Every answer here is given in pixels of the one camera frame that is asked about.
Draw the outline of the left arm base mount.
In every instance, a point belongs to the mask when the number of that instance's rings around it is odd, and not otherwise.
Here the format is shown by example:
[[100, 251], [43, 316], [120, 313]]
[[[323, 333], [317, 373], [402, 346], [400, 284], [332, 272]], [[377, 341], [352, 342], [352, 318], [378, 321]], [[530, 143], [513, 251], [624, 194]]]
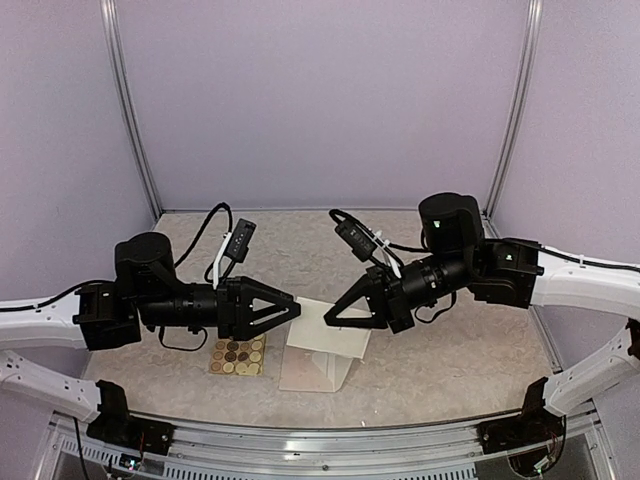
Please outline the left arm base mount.
[[175, 432], [173, 424], [133, 415], [124, 389], [113, 382], [99, 380], [96, 386], [100, 393], [98, 416], [87, 425], [88, 437], [141, 454], [168, 455]]

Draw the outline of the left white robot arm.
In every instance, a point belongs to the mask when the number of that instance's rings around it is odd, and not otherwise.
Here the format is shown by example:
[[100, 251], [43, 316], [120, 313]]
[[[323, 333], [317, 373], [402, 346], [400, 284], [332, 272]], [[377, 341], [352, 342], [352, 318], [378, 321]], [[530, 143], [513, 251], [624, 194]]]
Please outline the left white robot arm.
[[1, 305], [1, 348], [65, 346], [88, 351], [138, 343], [148, 329], [184, 328], [207, 337], [251, 340], [301, 313], [291, 294], [246, 276], [216, 287], [178, 279], [169, 238], [147, 232], [114, 250], [112, 281], [82, 282], [48, 300]]

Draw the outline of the wax seal sticker sheet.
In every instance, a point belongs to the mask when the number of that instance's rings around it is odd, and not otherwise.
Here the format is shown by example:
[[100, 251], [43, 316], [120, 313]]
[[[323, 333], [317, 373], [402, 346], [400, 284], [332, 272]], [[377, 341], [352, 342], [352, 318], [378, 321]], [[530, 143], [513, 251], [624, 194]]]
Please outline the wax seal sticker sheet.
[[264, 368], [265, 348], [265, 334], [245, 341], [218, 339], [214, 343], [209, 372], [222, 376], [260, 376]]

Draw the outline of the pink envelope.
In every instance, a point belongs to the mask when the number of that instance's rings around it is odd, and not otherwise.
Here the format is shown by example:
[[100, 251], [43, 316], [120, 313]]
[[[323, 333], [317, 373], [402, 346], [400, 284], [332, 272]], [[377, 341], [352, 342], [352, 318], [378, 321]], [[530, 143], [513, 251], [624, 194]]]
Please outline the pink envelope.
[[[279, 389], [291, 392], [321, 393], [312, 390], [316, 368], [311, 356], [313, 350], [305, 350], [292, 346], [285, 346], [282, 356]], [[363, 359], [363, 355], [351, 357], [354, 361]]]

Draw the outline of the pink printed card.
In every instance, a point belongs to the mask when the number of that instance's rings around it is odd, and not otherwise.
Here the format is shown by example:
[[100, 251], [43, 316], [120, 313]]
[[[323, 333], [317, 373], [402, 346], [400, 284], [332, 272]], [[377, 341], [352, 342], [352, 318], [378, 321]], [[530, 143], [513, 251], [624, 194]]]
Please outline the pink printed card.
[[332, 327], [325, 323], [324, 315], [332, 303], [298, 297], [301, 313], [289, 327], [286, 345], [303, 350], [363, 359], [371, 331], [348, 327]]

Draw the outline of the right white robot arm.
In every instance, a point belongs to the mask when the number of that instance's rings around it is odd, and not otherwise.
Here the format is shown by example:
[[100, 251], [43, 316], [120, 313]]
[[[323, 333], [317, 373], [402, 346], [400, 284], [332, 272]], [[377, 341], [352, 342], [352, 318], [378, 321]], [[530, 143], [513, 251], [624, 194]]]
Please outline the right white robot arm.
[[626, 325], [603, 347], [566, 371], [532, 383], [511, 433], [535, 442], [586, 400], [639, 372], [639, 268], [563, 253], [538, 242], [484, 234], [476, 199], [445, 192], [418, 206], [426, 257], [403, 263], [399, 246], [351, 214], [332, 209], [338, 236], [372, 267], [324, 315], [327, 325], [389, 329], [420, 322], [419, 309], [468, 289], [487, 304], [528, 309], [565, 306], [624, 316]]

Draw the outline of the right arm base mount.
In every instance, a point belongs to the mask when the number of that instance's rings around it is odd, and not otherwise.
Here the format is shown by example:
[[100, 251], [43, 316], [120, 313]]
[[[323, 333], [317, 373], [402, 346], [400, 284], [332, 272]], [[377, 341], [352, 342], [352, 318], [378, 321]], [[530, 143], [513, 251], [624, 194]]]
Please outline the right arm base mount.
[[484, 454], [549, 441], [564, 432], [564, 417], [545, 409], [543, 393], [548, 380], [548, 377], [542, 377], [527, 387], [522, 407], [517, 414], [487, 420], [477, 426]]

